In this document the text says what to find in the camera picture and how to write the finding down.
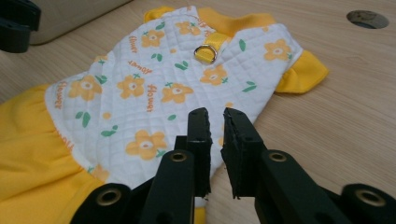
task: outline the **white quilted fabric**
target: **white quilted fabric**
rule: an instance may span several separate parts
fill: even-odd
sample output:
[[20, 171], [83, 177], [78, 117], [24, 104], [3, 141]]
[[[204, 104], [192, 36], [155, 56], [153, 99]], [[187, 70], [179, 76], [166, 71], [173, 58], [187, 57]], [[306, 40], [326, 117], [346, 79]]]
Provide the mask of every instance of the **white quilted fabric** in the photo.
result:
[[156, 174], [188, 113], [209, 112], [212, 172], [221, 165], [222, 113], [253, 122], [302, 48], [282, 24], [249, 28], [225, 41], [213, 64], [194, 59], [209, 33], [195, 7], [164, 14], [125, 36], [89, 71], [48, 88], [46, 103], [75, 160], [107, 183], [135, 188]]

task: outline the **yellow ruffle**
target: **yellow ruffle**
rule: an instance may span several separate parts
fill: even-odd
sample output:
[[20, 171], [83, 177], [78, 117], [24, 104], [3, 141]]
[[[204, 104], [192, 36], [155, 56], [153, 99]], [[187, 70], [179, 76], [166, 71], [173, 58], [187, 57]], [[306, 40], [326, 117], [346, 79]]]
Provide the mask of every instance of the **yellow ruffle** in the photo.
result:
[[[103, 182], [80, 167], [47, 111], [48, 86], [0, 105], [0, 223], [69, 223]], [[197, 208], [195, 223], [205, 223]]]

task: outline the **d-ring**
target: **d-ring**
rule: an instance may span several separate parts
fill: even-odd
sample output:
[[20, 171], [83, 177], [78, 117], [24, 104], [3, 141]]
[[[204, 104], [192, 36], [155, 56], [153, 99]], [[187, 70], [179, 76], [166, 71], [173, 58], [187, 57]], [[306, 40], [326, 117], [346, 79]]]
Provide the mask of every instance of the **d-ring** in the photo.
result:
[[213, 53], [213, 58], [210, 61], [210, 63], [213, 63], [217, 58], [218, 58], [218, 52], [215, 50], [215, 48], [213, 48], [211, 45], [207, 45], [207, 44], [203, 44], [200, 47], [198, 47], [195, 51], [194, 51], [194, 56], [197, 60], [207, 63], [206, 61], [204, 61], [203, 59], [200, 59], [199, 57], [197, 57], [197, 53], [200, 49], [210, 49], [210, 51], [212, 51]]

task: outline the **wooden table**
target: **wooden table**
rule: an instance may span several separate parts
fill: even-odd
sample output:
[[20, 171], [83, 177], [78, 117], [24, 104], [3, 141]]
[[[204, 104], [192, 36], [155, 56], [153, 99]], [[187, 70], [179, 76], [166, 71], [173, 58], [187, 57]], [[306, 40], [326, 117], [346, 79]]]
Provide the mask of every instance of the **wooden table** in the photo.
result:
[[[396, 3], [389, 0], [134, 0], [27, 53], [0, 52], [0, 103], [88, 70], [96, 55], [142, 24], [145, 11], [163, 5], [213, 7], [234, 17], [269, 12], [284, 23], [331, 72], [309, 93], [274, 94], [255, 122], [265, 144], [291, 154], [336, 193], [364, 183], [396, 197]], [[353, 25], [347, 13], [357, 9], [382, 14], [389, 26]], [[233, 200], [224, 167], [212, 191], [207, 223], [259, 223], [252, 199]]]

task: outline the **black object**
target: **black object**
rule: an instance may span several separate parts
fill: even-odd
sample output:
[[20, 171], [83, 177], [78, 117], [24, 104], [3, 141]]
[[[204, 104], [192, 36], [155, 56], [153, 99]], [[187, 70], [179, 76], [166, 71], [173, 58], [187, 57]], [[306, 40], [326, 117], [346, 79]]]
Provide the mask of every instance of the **black object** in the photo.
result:
[[0, 0], [0, 50], [26, 52], [31, 31], [37, 31], [41, 10], [27, 0]]
[[175, 149], [163, 155], [154, 178], [133, 190], [103, 185], [90, 194], [71, 223], [192, 223], [194, 197], [210, 192], [211, 145], [206, 109], [191, 111], [188, 136], [177, 137]]
[[[396, 200], [363, 184], [347, 185], [341, 195], [318, 186], [288, 153], [268, 150], [248, 117], [224, 111], [224, 145], [234, 197], [255, 197], [261, 223], [396, 223]], [[163, 156], [153, 179], [130, 191], [107, 184], [96, 189], [72, 223], [193, 222], [194, 196], [210, 191], [210, 146], [207, 111], [189, 114], [187, 136]]]

